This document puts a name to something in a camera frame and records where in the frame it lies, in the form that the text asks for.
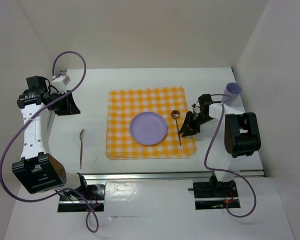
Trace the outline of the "yellow white checkered cloth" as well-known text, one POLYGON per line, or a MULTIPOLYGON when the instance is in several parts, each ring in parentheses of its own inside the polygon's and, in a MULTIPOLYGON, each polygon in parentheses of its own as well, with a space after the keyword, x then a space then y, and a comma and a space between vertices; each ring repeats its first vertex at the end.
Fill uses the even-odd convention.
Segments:
POLYGON ((106 156, 110 160, 189 158, 196 151, 193 137, 177 135, 171 112, 178 110, 178 126, 183 124, 188 106, 182 86, 111 90, 108 94, 106 156), (167 123, 167 134, 153 146, 137 143, 131 136, 132 119, 143 112, 154 112, 167 123))

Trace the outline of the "purple plastic plate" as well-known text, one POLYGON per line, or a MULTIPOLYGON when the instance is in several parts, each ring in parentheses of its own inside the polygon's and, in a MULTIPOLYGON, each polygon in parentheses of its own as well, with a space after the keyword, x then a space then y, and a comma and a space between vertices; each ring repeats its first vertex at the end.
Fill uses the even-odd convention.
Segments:
POLYGON ((168 132, 165 119, 155 112, 137 114, 130 122, 129 131, 139 144, 152 146, 160 143, 168 132))

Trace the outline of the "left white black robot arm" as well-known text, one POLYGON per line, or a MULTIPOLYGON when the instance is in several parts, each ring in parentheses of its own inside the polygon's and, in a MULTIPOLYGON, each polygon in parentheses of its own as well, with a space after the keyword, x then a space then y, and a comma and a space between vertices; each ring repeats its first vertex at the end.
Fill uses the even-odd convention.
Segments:
POLYGON ((49 148, 55 116, 78 115, 73 96, 67 95, 68 75, 49 81, 42 76, 26 79, 28 88, 18 97, 23 122, 23 150, 20 161, 12 164, 12 172, 30 194, 63 187, 67 182, 64 166, 49 148))

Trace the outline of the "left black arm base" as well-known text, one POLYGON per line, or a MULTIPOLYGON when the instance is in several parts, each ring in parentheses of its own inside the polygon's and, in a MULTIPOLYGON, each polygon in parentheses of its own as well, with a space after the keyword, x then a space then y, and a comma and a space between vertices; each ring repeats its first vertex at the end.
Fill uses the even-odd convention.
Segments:
MULTIPOLYGON (((84 198, 88 201, 90 206, 95 212, 104 211, 104 200, 106 185, 101 184, 88 184, 84 175, 77 173, 80 185, 75 188, 84 198)), ((64 191, 59 194, 58 213, 72 213, 72 212, 88 212, 89 208, 85 201, 75 193, 73 190, 64 191)))

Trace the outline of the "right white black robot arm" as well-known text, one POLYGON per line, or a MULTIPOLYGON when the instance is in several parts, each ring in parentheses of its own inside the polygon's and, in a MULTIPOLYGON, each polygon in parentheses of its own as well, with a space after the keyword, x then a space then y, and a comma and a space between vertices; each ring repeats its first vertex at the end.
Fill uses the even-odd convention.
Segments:
POLYGON ((217 101, 214 101, 213 95, 209 93, 198 97, 197 103, 192 105, 193 110, 186 113, 182 127, 178 130, 178 135, 182 138, 194 136, 201 132, 201 125, 214 119, 218 120, 203 162, 204 166, 212 171, 208 190, 213 196, 220 196, 226 188, 230 188, 235 176, 238 175, 242 158, 252 156, 261 148, 256 114, 227 106, 232 97, 226 94, 221 96, 222 100, 217 101), (208 156, 222 125, 224 125, 224 157, 217 167, 210 167, 208 156))

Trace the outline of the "copper fork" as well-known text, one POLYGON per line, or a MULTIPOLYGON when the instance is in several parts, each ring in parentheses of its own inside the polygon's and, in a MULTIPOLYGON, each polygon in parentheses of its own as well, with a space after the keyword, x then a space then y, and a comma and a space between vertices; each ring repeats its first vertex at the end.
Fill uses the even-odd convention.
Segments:
POLYGON ((82 160, 83 160, 83 136, 84 136, 85 129, 83 128, 79 134, 80 140, 80 156, 79 156, 79 167, 82 168, 82 160))

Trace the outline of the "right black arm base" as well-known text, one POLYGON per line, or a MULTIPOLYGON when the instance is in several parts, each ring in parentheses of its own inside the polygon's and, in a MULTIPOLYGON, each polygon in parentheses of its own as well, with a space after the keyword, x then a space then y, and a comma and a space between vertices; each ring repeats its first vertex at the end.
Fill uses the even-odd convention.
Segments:
POLYGON ((196 210, 240 208, 237 186, 234 180, 219 182, 215 175, 208 181, 193 182, 188 191, 193 192, 196 210))

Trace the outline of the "copper spoon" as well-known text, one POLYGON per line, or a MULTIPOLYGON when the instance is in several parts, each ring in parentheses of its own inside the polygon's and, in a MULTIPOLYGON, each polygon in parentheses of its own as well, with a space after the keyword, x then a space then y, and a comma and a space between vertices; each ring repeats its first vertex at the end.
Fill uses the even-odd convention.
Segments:
POLYGON ((177 132, 177 136, 178 136, 179 145, 182 146, 181 137, 179 134, 179 124, 178 124, 178 119, 180 118, 180 116, 181 116, 180 112, 176 109, 171 112, 171 117, 175 120, 176 132, 177 132))

